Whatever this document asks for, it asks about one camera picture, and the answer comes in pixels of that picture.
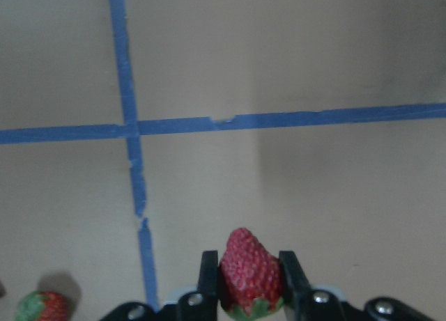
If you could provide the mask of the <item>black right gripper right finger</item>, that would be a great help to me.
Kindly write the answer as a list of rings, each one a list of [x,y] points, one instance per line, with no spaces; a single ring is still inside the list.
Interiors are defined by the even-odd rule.
[[[287,320],[343,320],[338,297],[325,288],[313,287],[293,251],[280,251],[284,284],[284,313]]]

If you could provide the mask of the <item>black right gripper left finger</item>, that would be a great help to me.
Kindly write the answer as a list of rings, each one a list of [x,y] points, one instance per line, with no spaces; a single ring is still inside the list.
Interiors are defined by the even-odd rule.
[[[178,300],[177,320],[216,321],[218,274],[217,251],[204,251],[195,290],[185,293]]]

